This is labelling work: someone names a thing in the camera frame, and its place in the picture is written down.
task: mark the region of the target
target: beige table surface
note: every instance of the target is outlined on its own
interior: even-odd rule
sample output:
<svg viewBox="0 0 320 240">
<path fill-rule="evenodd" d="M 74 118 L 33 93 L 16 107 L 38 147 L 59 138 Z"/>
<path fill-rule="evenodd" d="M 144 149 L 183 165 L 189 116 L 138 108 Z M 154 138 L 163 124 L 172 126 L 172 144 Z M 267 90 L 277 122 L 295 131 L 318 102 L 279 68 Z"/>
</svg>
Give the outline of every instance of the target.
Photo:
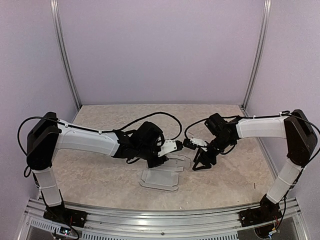
<svg viewBox="0 0 320 240">
<path fill-rule="evenodd" d="M 242 114 L 237 105 L 85 105 L 74 123 L 112 130 L 159 111 L 175 115 L 184 128 L 214 113 L 222 116 Z M 157 124 L 166 139 L 179 131 L 177 123 L 165 115 L 147 120 Z M 141 123 L 135 123 L 128 130 L 138 128 Z M 213 139 L 203 123 L 192 127 L 190 133 L 208 142 Z M 183 141 L 183 134 L 178 139 Z M 196 151 L 184 148 L 179 154 L 193 159 Z M 190 167 L 181 172 L 179 189 L 175 192 L 141 187 L 139 180 L 146 165 L 145 160 L 129 165 L 125 159 L 62 149 L 54 159 L 53 169 L 65 201 L 135 210 L 192 210 L 248 204 L 259 201 L 273 183 L 267 162 L 254 138 L 239 140 L 231 153 L 217 157 L 217 164 L 211 169 L 192 171 Z"/>
</svg>

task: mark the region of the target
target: vertical metal post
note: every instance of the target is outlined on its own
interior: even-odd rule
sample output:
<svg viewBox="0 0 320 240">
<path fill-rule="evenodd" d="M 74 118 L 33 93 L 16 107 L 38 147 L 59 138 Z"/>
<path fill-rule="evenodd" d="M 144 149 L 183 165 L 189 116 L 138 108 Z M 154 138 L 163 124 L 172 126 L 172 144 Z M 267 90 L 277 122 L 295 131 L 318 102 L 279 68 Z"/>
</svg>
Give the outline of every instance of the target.
<svg viewBox="0 0 320 240">
<path fill-rule="evenodd" d="M 250 73 L 249 84 L 246 89 L 245 97 L 244 97 L 244 100 L 242 103 L 243 109 L 247 109 L 250 97 L 252 95 L 252 91 L 254 89 L 254 85 L 255 85 L 255 81 L 257 78 L 257 73 L 259 70 L 259 65 L 260 65 L 260 61 L 261 61 L 261 57 L 262 57 L 262 52 L 263 52 L 264 45 L 265 45 L 270 10 L 271 10 L 271 0 L 264 0 L 264 9 L 263 9 L 263 16 L 262 16 L 258 46 L 257 46 L 256 52 L 255 52 L 253 67 L 252 67 L 252 70 Z"/>
<path fill-rule="evenodd" d="M 51 5 L 52 16 L 53 16 L 54 29 L 55 29 L 56 38 L 58 41 L 58 47 L 60 50 L 64 71 L 66 74 L 66 79 L 68 81 L 68 84 L 69 84 L 69 87 L 71 90 L 74 104 L 75 104 L 77 110 L 79 111 L 82 104 L 81 104 L 80 97 L 79 97 L 79 94 L 78 94 L 78 91 L 76 88 L 76 84 L 75 84 L 75 81 L 74 81 L 74 78 L 73 78 L 73 75 L 71 72 L 71 68 L 70 68 L 70 63 L 69 63 L 67 50 L 66 50 L 66 46 L 65 46 L 65 42 L 64 42 L 64 36 L 63 36 L 63 32 L 62 32 L 62 27 L 61 27 L 58 0 L 50 0 L 50 5 Z"/>
</svg>

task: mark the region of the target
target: robotic arm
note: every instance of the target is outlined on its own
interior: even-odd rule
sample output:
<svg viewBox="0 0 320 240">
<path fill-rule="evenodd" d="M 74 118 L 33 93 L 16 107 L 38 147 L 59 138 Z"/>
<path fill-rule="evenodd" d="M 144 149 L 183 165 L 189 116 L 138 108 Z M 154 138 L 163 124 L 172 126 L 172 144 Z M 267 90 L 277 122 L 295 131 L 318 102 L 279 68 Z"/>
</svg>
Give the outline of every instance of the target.
<svg viewBox="0 0 320 240">
<path fill-rule="evenodd" d="M 260 201 L 260 207 L 240 212 L 243 227 L 273 221 L 281 218 L 279 202 L 297 183 L 302 170 L 309 163 L 318 139 L 308 120 L 301 110 L 292 113 L 283 112 L 272 117 L 235 117 L 227 122 L 218 113 L 205 120 L 205 125 L 215 136 L 210 143 L 201 139 L 186 138 L 183 145 L 197 149 L 193 160 L 193 170 L 210 169 L 217 163 L 217 156 L 224 153 L 228 146 L 237 144 L 244 138 L 282 138 L 286 139 L 287 161 L 274 181 L 272 187 Z"/>
<path fill-rule="evenodd" d="M 177 140 L 165 140 L 163 131 L 154 123 L 145 121 L 137 130 L 101 131 L 59 120 L 48 112 L 27 136 L 27 164 L 44 197 L 47 211 L 44 218 L 83 227 L 87 214 L 65 208 L 52 168 L 53 158 L 59 149 L 75 149 L 105 154 L 113 158 L 147 160 L 149 168 L 162 165 L 166 154 L 180 151 L 183 145 Z"/>
</svg>

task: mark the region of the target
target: white wall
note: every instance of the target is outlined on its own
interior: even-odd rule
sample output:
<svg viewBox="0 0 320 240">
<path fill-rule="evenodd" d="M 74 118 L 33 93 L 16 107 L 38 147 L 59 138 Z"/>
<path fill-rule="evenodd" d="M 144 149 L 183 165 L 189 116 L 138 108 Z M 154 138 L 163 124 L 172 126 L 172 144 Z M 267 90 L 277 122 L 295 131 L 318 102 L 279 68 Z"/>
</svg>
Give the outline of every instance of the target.
<svg viewBox="0 0 320 240">
<path fill-rule="evenodd" d="M 26 157 L 17 130 L 31 116 L 76 114 L 63 71 L 50 2 L 0 1 L 0 238 L 13 239 L 29 197 L 36 196 L 32 177 L 25 179 Z M 22 143 L 36 122 L 26 124 Z"/>
<path fill-rule="evenodd" d="M 302 109 L 320 126 L 320 2 L 273 0 L 266 42 L 248 112 L 276 114 Z M 282 139 L 264 139 L 278 170 L 286 161 Z M 320 235 L 320 158 L 294 188 L 312 240 Z"/>
<path fill-rule="evenodd" d="M 83 104 L 241 104 L 263 0 L 59 1 Z"/>
</svg>

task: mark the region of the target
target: marbled surface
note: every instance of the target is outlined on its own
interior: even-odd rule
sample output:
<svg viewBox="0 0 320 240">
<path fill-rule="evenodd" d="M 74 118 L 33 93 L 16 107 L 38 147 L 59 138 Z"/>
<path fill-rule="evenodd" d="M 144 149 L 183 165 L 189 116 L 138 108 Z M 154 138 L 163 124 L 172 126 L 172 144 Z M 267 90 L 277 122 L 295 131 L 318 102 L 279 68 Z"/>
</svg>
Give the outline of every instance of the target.
<svg viewBox="0 0 320 240">
<path fill-rule="evenodd" d="M 100 130 L 118 129 L 125 124 L 153 112 L 168 112 L 176 116 L 184 127 L 209 117 L 241 115 L 236 105 L 198 104 L 132 104 L 83 106 L 74 123 Z M 157 124 L 166 139 L 174 137 L 179 127 L 165 115 L 147 119 Z M 135 123 L 129 129 L 136 129 Z M 190 129 L 194 137 L 211 141 L 212 134 L 203 123 Z M 178 138 L 183 141 L 183 134 Z M 191 159 L 196 151 L 184 148 L 179 154 Z M 100 207 L 136 210 L 191 210 L 228 207 L 257 202 L 266 194 L 273 178 L 263 154 L 254 138 L 241 139 L 227 155 L 219 155 L 211 169 L 180 173 L 179 189 L 168 192 L 143 188 L 139 180 L 147 162 L 140 160 L 126 164 L 93 152 L 62 149 L 54 162 L 54 172 L 65 201 Z"/>
</svg>

